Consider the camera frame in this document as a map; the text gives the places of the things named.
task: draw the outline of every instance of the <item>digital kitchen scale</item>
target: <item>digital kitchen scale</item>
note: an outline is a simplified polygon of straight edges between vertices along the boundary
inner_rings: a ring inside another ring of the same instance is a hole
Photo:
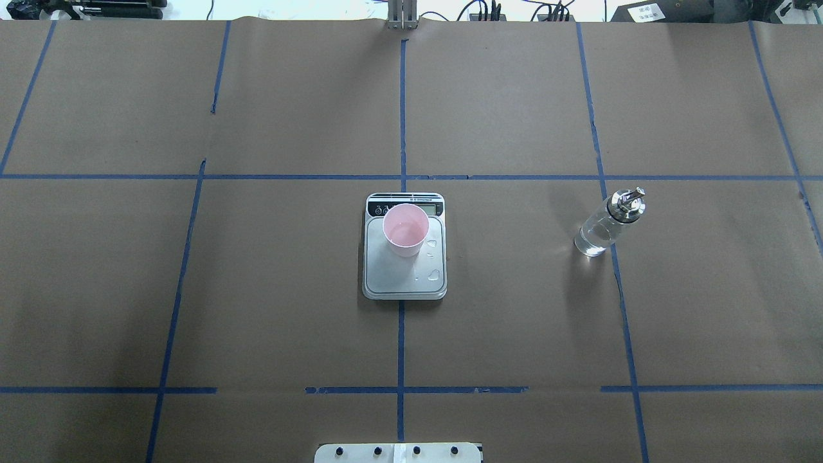
[[[383,217],[410,203],[429,215],[420,253],[400,257],[383,234]],[[363,294],[369,299],[442,299],[446,295],[445,201],[437,193],[375,193],[365,201]]]

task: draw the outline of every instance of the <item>metal bracket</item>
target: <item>metal bracket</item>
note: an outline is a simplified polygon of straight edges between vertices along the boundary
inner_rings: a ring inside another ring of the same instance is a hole
[[[314,463],[483,463],[483,446],[469,442],[324,444]]]
[[[417,29],[417,0],[388,0],[389,29]]]

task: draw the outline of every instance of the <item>plastic cup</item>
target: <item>plastic cup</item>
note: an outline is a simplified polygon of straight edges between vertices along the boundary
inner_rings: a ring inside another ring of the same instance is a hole
[[[395,254],[401,257],[417,255],[429,234],[429,215],[414,204],[398,204],[383,218],[383,234]]]

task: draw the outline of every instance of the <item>glass bottle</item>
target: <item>glass bottle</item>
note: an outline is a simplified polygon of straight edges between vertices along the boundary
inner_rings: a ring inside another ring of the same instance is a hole
[[[646,211],[645,195],[646,192],[637,187],[618,190],[606,198],[580,228],[574,245],[589,257],[605,252]]]

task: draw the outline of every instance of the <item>bottle cap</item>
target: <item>bottle cap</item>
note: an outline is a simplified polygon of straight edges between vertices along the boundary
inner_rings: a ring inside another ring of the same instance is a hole
[[[635,222],[646,212],[645,195],[646,191],[640,187],[618,190],[609,199],[609,213],[618,222]]]

